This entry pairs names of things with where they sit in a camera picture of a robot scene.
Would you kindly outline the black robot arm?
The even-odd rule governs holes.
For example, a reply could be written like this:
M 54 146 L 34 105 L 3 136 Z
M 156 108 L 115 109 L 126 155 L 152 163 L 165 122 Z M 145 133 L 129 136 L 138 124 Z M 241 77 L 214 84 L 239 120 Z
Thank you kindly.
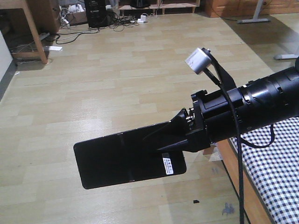
M 193 110 L 181 110 L 142 140 L 150 152 L 197 152 L 211 143 L 299 114 L 299 73 L 288 68 L 231 90 L 192 94 Z

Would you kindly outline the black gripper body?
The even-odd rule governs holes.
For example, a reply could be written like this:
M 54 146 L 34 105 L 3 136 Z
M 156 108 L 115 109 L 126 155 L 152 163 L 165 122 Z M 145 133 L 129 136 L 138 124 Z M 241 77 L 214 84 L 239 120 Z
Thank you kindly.
M 191 95 L 194 118 L 185 136 L 187 152 L 198 152 L 211 143 L 235 137 L 241 132 L 239 109 L 244 106 L 243 96 L 237 88 L 228 92 L 201 90 Z

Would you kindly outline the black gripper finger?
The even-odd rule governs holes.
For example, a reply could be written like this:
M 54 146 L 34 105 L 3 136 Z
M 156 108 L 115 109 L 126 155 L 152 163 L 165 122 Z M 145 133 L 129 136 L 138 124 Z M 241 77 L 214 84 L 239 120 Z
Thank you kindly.
M 178 114 L 173 117 L 166 124 L 158 127 L 156 130 L 146 135 L 143 140 L 149 140 L 154 136 L 166 135 L 166 134 L 184 134 L 187 130 L 187 110 L 181 109 Z
M 183 151 L 184 148 L 188 145 L 188 140 L 180 140 L 180 141 L 162 141 L 158 143 L 154 149 L 154 153 L 169 153 L 176 151 Z

